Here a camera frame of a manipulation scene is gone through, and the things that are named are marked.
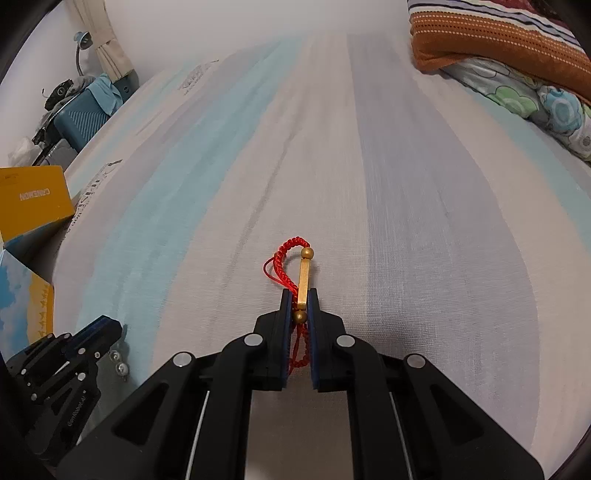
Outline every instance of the box with cloud print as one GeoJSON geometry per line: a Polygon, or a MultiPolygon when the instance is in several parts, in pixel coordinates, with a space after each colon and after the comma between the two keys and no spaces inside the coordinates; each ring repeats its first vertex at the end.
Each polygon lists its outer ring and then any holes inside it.
{"type": "Polygon", "coordinates": [[[53,287],[0,252],[0,352],[4,360],[53,331],[53,287]]]}

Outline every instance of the blue cloth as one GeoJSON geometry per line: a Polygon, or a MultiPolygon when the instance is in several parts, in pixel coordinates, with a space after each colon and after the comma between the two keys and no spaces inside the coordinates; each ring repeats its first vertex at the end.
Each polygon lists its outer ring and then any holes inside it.
{"type": "Polygon", "coordinates": [[[111,83],[111,79],[106,73],[98,76],[94,82],[92,82],[88,89],[92,93],[96,102],[104,110],[104,112],[111,116],[113,115],[121,105],[123,105],[123,99],[117,87],[111,83]]]}

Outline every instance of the bed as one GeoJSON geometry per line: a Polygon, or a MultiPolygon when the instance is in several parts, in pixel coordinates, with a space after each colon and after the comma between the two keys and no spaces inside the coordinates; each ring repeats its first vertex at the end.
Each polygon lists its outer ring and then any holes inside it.
{"type": "MultiPolygon", "coordinates": [[[[39,262],[57,333],[126,325],[129,380],[101,364],[96,420],[176,352],[219,351],[277,309],[262,265],[300,235],[350,333],[423,353],[547,477],[573,451],[591,423],[591,170],[419,72],[407,22],[162,72],[78,155],[76,216],[39,262]]],[[[352,477],[346,397],[309,381],[255,395],[248,479],[352,477]]]]}

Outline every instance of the gold bead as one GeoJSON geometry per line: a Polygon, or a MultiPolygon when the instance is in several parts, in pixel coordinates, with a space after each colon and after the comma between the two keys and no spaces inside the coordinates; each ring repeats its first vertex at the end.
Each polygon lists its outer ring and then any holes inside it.
{"type": "Polygon", "coordinates": [[[301,249],[301,257],[307,258],[308,260],[312,260],[314,258],[314,250],[310,247],[304,247],[301,249]]]}
{"type": "Polygon", "coordinates": [[[296,310],[293,314],[293,319],[294,319],[294,322],[300,324],[300,323],[305,323],[306,320],[308,319],[308,316],[306,315],[304,310],[296,310]]]}

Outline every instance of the yellow box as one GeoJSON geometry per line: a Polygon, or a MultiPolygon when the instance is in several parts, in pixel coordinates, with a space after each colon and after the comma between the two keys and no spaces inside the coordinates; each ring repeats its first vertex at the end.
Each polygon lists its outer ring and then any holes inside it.
{"type": "Polygon", "coordinates": [[[60,166],[0,168],[0,249],[24,262],[73,215],[60,166]]]}

